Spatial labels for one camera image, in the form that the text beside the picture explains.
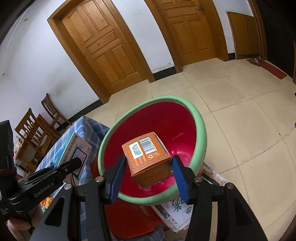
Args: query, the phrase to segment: door handle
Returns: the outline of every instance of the door handle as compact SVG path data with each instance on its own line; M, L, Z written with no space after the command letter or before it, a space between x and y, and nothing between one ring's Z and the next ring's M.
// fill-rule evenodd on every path
M198 6L197 9L200 11L202 15L205 15L205 11L202 6Z

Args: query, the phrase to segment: plastic bowl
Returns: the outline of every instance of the plastic bowl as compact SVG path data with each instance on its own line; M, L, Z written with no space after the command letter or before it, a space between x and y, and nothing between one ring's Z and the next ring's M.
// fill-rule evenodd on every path
M162 96L148 100L127 112L110 128L98 154L98 169L103 175L119 155L121 146L148 132L155 132L171 156L179 155L184 166L198 173L205 158L207 134L197 108L176 96ZM139 188L127 167L118 197L124 201L156 205L179 195L173 175L146 189Z

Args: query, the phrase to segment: human hand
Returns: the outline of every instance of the human hand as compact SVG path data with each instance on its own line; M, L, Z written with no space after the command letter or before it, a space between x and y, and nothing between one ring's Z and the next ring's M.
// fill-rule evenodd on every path
M41 210L41 206L37 205L36 212L34 213L31 219L31 224L33 225L34 228L37 227L40 219L42 218L42 215L43 213ZM20 231L29 230L31 227L31 224L29 224L26 221L20 220L18 218L12 218L7 222L7 226L10 232L13 234L13 236L16 238L17 241L26 241L26 239L23 237Z

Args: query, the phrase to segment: tiled floor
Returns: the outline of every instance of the tiled floor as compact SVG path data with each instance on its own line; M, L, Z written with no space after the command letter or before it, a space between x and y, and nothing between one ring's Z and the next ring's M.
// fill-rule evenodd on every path
M207 128L205 163L238 187L269 241L278 241L296 214L295 92L288 76L280 80L246 60L211 59L122 90L88 116L112 126L148 99L189 100Z

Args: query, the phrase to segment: blue gripper pad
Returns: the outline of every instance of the blue gripper pad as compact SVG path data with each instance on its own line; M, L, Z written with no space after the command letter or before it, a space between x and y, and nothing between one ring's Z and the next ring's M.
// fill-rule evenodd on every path
M186 175L186 172L184 172L184 165L181 162L178 155L173 156L172 158L172 171L178 186L178 190L180 193L180 197L183 199L183 201L187 204L189 202L189 190L188 185L186 183L184 175Z
M110 188L110 196L109 199L113 203L118 196L119 189L121 187L122 179L124 176L124 172L126 170L126 157L125 156L119 156L114 167L117 168L116 173L114 174L114 178L111 183L111 188Z

